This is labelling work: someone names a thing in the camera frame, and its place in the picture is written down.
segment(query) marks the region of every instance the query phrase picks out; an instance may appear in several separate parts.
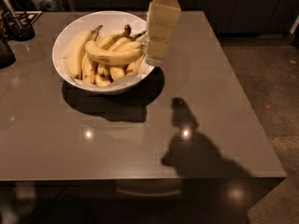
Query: countertop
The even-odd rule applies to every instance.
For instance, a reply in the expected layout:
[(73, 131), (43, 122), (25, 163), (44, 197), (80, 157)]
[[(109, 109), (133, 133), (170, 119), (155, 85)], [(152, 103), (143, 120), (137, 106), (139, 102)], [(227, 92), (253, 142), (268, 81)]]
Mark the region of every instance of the countertop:
[(163, 65), (115, 96), (54, 69), (57, 36), (85, 14), (43, 13), (35, 38), (9, 41), (17, 61), (0, 69), (0, 181), (286, 176), (203, 12), (183, 12)]

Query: bowl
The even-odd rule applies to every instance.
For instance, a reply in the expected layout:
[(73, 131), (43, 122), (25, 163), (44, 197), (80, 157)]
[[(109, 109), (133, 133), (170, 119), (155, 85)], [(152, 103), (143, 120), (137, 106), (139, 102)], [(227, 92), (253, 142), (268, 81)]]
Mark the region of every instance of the bowl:
[(120, 33), (126, 24), (130, 24), (132, 34), (138, 34), (147, 29), (147, 23), (137, 16), (119, 11), (100, 11), (81, 17), (67, 25), (58, 35), (52, 50), (52, 61), (57, 73), (69, 84), (83, 89), (103, 94), (119, 94), (129, 90), (143, 80), (152, 70), (145, 59), (142, 60), (137, 76), (124, 77), (112, 82), (106, 87), (88, 84), (70, 76), (67, 68), (67, 53), (74, 43), (77, 35), (84, 30), (92, 30), (102, 24), (100, 35)]

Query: concrete floor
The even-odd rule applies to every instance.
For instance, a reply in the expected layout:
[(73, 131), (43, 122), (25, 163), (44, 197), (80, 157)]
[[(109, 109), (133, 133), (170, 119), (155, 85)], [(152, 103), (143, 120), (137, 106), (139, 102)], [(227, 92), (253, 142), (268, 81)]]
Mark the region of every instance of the concrete floor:
[(299, 223), (299, 49), (281, 37), (220, 42), (288, 175), (249, 210), (249, 223)]

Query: bunch of bananas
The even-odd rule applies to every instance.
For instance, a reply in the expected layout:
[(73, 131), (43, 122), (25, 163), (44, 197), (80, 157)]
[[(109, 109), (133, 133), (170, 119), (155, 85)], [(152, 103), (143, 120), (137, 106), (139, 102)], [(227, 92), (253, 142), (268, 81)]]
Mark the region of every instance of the bunch of bananas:
[(145, 32), (132, 35), (126, 25), (122, 33), (100, 36), (102, 27), (81, 32), (67, 55), (70, 75), (99, 87), (137, 75), (144, 58), (143, 46), (136, 39)]

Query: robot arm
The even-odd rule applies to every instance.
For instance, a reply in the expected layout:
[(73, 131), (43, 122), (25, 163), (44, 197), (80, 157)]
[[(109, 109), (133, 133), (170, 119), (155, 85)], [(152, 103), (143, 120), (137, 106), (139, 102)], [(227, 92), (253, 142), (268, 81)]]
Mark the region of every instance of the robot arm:
[(147, 17), (148, 41), (146, 62), (159, 66), (168, 49), (170, 38), (176, 28), (180, 6), (178, 0), (153, 0)]

